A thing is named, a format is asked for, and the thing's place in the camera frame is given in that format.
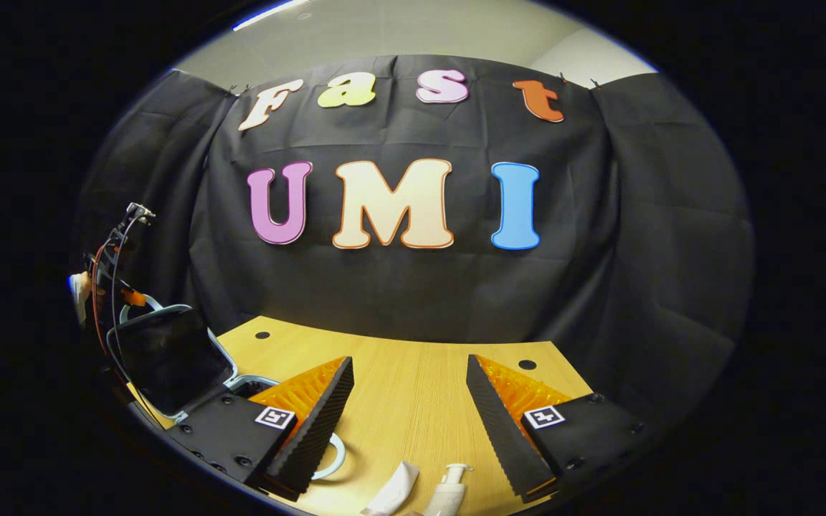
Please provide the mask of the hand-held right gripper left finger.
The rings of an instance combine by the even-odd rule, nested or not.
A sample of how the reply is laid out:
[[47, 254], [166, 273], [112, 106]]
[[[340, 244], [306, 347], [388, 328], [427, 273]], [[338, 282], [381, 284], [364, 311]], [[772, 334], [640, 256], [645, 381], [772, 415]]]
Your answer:
[[223, 388], [165, 434], [233, 480], [295, 502], [317, 473], [353, 387], [353, 359], [341, 356], [254, 396]]

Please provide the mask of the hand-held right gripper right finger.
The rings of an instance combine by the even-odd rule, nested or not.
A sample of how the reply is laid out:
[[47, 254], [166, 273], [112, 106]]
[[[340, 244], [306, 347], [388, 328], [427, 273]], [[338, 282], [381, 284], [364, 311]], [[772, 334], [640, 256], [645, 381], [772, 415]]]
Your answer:
[[567, 396], [470, 355], [466, 384], [514, 493], [577, 496], [645, 453], [652, 427], [599, 393]]

